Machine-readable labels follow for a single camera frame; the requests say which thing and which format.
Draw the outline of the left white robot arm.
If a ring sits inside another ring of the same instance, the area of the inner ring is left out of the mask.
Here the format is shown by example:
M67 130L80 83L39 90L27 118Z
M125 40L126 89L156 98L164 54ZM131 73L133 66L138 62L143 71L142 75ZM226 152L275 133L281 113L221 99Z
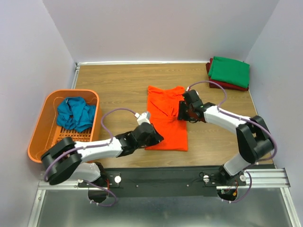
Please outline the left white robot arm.
M45 168L44 181L57 185L68 180L78 166L95 159L124 157L139 148L154 146L164 138L153 124L142 123L134 130L107 140L75 142L65 137L41 156Z

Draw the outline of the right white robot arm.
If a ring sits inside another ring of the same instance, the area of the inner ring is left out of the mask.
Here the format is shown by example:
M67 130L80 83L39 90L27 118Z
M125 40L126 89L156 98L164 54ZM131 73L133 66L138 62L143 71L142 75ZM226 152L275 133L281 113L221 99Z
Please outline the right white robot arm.
M259 162L271 151L276 151L272 138L262 117L253 118L233 114L213 103L203 103L195 90L188 90L179 101L178 120L204 122L220 126L237 137L239 153L219 167L210 179L217 184L227 184L245 168Z

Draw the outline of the orange t shirt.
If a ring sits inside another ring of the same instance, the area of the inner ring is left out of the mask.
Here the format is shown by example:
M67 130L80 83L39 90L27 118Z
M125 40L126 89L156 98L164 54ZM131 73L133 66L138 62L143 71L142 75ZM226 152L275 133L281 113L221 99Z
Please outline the orange t shirt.
M146 150L188 151L187 123L178 120L178 105L185 89L181 86L172 89L148 86L147 91L150 122L164 140Z

